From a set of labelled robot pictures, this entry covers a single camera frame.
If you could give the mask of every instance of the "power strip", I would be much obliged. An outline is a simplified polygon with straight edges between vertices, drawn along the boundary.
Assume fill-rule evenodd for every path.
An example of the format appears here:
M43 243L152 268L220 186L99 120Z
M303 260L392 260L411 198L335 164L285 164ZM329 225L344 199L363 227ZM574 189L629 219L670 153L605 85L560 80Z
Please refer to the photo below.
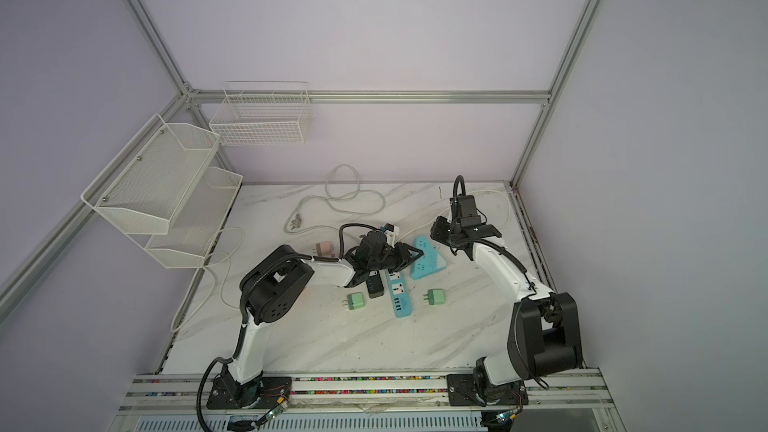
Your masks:
M400 272L387 271L386 281L389 284L389 297L392 298L395 317L408 317L411 314L411 300L408 298L406 283L402 280Z

